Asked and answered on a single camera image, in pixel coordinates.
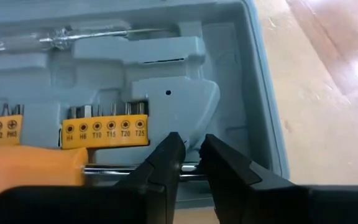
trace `tool case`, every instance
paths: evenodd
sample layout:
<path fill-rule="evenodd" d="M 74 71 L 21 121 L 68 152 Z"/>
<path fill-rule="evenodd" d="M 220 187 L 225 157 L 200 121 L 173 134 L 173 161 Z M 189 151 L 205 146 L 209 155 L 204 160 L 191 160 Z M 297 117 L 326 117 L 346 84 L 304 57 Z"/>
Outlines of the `tool case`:
<path fill-rule="evenodd" d="M 289 178 L 251 0 L 0 1 L 0 38 L 59 27 L 163 30 L 81 39 L 63 50 L 1 52 L 0 110 L 5 103 L 25 106 L 20 144 L 60 150 L 72 106 L 106 109 L 114 102 L 123 114 L 124 102 L 144 101 L 148 145 L 95 150 L 95 163 L 140 164 L 170 132 L 183 140 L 185 161 L 198 162 L 205 135 L 213 134 Z M 207 206 L 207 181 L 179 184 L 176 208 Z"/>

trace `orange screwdriver handle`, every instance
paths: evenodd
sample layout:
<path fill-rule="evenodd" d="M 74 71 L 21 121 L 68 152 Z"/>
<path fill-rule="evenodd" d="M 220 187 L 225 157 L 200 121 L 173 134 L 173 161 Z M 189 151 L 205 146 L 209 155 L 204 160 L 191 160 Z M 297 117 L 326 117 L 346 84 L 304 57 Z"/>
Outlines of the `orange screwdriver handle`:
<path fill-rule="evenodd" d="M 83 185 L 86 148 L 0 146 L 0 192 L 21 185 Z"/>

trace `gray plastic tool case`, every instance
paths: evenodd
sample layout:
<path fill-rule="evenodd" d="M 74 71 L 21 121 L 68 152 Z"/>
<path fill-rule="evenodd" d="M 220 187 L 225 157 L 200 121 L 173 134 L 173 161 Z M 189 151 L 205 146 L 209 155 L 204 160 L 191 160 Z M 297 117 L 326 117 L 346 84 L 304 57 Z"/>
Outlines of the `gray plastic tool case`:
<path fill-rule="evenodd" d="M 186 161 L 197 162 L 212 133 L 289 178 L 251 0 L 0 1 L 0 36 L 111 24 L 170 30 L 82 39 L 66 51 L 0 54 L 0 111 L 3 103 L 25 104 L 22 144 L 58 149 L 70 106 L 148 100 L 150 146 L 98 150 L 97 163 L 140 163 L 170 131 L 185 141 Z M 180 184 L 178 208 L 204 206 L 212 206 L 206 182 Z"/>

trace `orange bit holder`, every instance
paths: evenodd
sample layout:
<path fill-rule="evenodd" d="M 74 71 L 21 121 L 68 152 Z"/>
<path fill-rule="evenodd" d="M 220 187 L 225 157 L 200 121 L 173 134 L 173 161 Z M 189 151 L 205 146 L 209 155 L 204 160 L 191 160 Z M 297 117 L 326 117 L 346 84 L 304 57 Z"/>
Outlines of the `orange bit holder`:
<path fill-rule="evenodd" d="M 0 117 L 0 145 L 20 144 L 22 120 L 22 115 Z"/>
<path fill-rule="evenodd" d="M 145 114 L 63 121 L 62 149 L 147 146 L 148 144 Z"/>

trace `wooden floor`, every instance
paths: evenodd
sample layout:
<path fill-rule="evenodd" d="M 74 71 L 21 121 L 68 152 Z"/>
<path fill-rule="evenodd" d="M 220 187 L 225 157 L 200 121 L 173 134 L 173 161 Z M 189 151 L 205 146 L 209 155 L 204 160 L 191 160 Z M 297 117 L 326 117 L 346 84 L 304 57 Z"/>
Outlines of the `wooden floor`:
<path fill-rule="evenodd" d="M 297 184 L 358 184 L 358 0 L 254 0 Z M 212 209 L 175 223 L 218 223 Z"/>

